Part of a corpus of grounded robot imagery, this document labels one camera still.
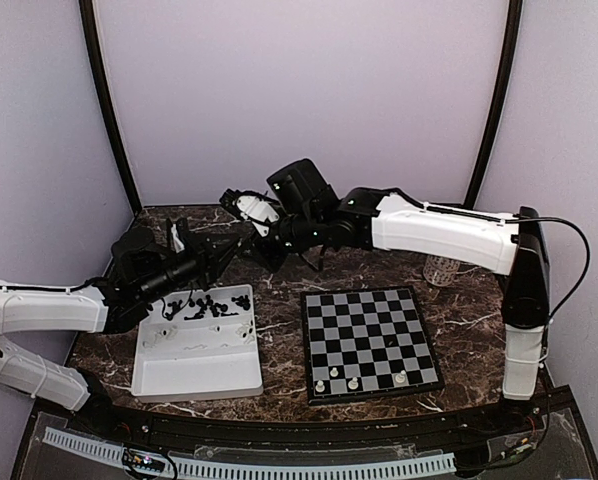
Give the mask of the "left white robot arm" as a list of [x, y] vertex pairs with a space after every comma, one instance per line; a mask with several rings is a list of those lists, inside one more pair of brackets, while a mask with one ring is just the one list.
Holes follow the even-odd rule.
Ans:
[[208, 289], [239, 248], [234, 235], [184, 231], [172, 247], [137, 228], [111, 247], [113, 269], [78, 286], [7, 285], [0, 282], [0, 384], [80, 412], [99, 436], [120, 427], [119, 412], [92, 374], [63, 367], [8, 339], [24, 331], [126, 333], [146, 319], [154, 302], [184, 288]]

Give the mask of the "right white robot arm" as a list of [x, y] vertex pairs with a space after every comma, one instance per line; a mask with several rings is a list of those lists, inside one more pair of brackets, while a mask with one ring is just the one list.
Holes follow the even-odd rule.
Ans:
[[480, 213], [413, 199], [399, 189], [358, 187], [342, 199], [329, 189], [307, 196], [278, 188], [276, 199], [247, 193], [239, 217], [283, 253], [315, 246], [406, 251], [487, 270], [504, 278], [504, 400], [489, 413], [500, 434], [528, 416], [549, 317], [549, 265], [538, 215]]

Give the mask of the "white plastic compartment tray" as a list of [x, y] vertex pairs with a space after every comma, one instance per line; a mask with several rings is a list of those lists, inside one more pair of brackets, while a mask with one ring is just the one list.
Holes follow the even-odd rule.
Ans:
[[143, 403], [263, 392], [255, 302], [248, 284], [180, 291], [138, 327], [131, 394]]

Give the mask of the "black and grey chessboard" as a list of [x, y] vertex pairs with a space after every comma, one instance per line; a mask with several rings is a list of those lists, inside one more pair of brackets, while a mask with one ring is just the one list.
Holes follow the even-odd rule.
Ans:
[[[445, 381], [411, 285], [303, 292], [300, 296], [310, 406], [441, 390]], [[337, 367], [339, 376], [330, 370]], [[404, 384], [395, 375], [406, 373]], [[350, 379], [358, 388], [349, 390]], [[325, 390], [315, 391], [322, 380]]]

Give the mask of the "white mug orange inside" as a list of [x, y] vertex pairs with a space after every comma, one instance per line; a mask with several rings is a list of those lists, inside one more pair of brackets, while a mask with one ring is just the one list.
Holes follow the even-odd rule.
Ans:
[[446, 287], [454, 281], [460, 266], [458, 260], [428, 255], [423, 267], [423, 277], [433, 286]]

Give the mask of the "black front rail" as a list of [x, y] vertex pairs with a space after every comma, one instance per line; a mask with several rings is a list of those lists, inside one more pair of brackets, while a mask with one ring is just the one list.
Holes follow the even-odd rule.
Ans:
[[454, 411], [427, 410], [413, 402], [400, 409], [362, 402], [350, 406], [308, 409], [305, 421], [256, 422], [170, 415], [111, 406], [109, 418], [77, 413], [69, 425], [106, 440], [150, 448], [193, 451], [202, 445], [219, 447], [315, 447], [415, 443], [448, 446], [483, 443], [490, 438], [543, 425], [532, 409], [507, 401]]

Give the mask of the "left black frame post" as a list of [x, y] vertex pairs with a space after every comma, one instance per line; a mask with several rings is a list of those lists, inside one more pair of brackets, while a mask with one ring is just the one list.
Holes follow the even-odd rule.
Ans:
[[97, 28], [95, 3], [90, 0], [79, 0], [78, 6], [91, 76], [106, 135], [129, 207], [132, 214], [137, 216], [143, 210], [143, 205], [123, 145], [122, 135], [108, 84], [103, 50]]

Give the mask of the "black frame post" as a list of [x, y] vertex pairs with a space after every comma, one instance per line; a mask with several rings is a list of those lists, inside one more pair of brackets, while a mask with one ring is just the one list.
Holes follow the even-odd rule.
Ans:
[[103, 50], [97, 28], [95, 3], [90, 0], [79, 0], [78, 6], [91, 76], [106, 135], [129, 207], [132, 214], [137, 216], [143, 210], [143, 205], [123, 145], [122, 135], [108, 84]]
[[522, 0], [510, 0], [508, 2], [502, 48], [493, 93], [475, 165], [463, 200], [463, 207], [470, 210], [475, 208], [479, 198], [502, 118], [516, 53], [523, 4]]

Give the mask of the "right black frame post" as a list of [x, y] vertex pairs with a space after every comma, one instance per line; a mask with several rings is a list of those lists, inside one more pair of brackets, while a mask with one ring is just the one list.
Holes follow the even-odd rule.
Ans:
[[493, 93], [475, 165], [463, 200], [463, 207], [470, 210], [475, 208], [479, 198], [502, 118], [516, 53], [523, 4], [522, 0], [510, 0], [508, 2], [502, 48]]

